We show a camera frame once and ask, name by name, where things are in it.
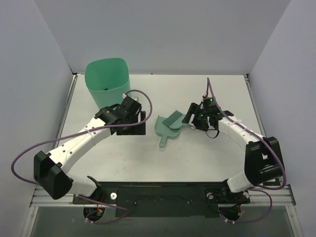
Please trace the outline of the green plastic dustpan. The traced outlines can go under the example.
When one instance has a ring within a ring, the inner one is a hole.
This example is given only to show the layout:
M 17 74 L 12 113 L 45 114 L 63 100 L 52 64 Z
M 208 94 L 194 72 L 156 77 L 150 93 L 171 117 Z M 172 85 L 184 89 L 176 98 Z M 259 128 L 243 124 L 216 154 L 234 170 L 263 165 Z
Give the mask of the green plastic dustpan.
M 168 126 L 163 124 L 163 121 L 165 120 L 165 117 L 158 116 L 156 123 L 155 123 L 155 133 L 160 136 L 160 142 L 159 147 L 164 148 L 166 145 L 166 141 L 168 138 L 174 139 L 177 138 L 180 134 L 180 130 L 176 129 L 173 130 L 169 128 Z

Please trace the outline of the green hand brush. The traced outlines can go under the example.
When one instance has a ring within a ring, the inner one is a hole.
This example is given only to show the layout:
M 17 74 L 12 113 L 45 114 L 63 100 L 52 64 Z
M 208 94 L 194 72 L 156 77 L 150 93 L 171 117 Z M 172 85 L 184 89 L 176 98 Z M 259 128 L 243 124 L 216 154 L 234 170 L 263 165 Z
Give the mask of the green hand brush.
M 169 117 L 165 118 L 162 121 L 162 123 L 172 130 L 181 129 L 182 127 L 187 127 L 191 130 L 196 130 L 196 128 L 193 125 L 182 122 L 185 116 L 185 114 L 179 111 L 174 111 Z

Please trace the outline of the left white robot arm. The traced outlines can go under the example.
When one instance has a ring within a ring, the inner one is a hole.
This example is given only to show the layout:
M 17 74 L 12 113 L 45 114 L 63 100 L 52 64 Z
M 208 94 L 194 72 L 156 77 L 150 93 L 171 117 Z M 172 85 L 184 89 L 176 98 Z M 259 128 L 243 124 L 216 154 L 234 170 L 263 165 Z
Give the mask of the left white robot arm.
M 78 178 L 67 174 L 74 164 L 100 141 L 137 123 L 141 104 L 126 96 L 121 104 L 101 108 L 76 136 L 59 147 L 34 156 L 34 179 L 53 198 L 66 194 L 83 195 L 90 203 L 101 199 L 101 190 L 91 176 Z

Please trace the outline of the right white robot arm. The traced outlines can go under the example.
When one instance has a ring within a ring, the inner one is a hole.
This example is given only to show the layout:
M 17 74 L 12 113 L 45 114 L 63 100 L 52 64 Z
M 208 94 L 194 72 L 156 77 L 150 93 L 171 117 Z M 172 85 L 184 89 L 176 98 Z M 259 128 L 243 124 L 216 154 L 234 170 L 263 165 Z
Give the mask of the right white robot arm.
M 214 98 L 203 96 L 199 104 L 191 103 L 182 120 L 184 124 L 189 122 L 201 131 L 208 131 L 212 127 L 245 151 L 243 171 L 224 181 L 220 191 L 224 201 L 231 202 L 238 197 L 238 193 L 285 174 L 278 140 L 248 129 L 233 113 L 220 110 Z

